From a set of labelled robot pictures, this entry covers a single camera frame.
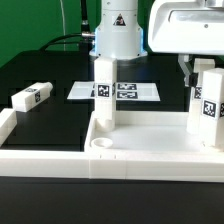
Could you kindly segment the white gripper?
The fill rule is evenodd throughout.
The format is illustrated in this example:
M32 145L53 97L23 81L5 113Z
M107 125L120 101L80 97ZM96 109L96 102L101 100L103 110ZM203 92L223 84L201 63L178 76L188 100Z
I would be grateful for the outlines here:
M155 0L148 44L154 52L179 53L186 87L196 87L189 54L224 55L224 0Z

